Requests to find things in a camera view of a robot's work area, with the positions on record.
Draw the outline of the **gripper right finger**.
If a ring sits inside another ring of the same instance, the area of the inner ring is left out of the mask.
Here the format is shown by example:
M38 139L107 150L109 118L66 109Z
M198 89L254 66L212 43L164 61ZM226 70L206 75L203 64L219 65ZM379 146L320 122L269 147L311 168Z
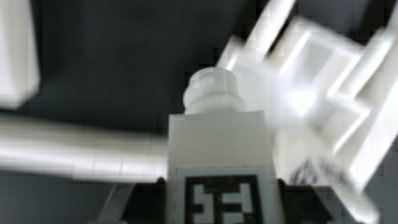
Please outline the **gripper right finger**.
M363 224L329 187L288 185L278 180L286 224Z

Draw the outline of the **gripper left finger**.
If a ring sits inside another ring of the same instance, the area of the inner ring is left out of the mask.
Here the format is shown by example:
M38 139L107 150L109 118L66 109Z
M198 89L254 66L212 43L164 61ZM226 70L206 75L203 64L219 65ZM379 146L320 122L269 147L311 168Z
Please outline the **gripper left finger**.
M166 179L116 184L95 224L166 224Z

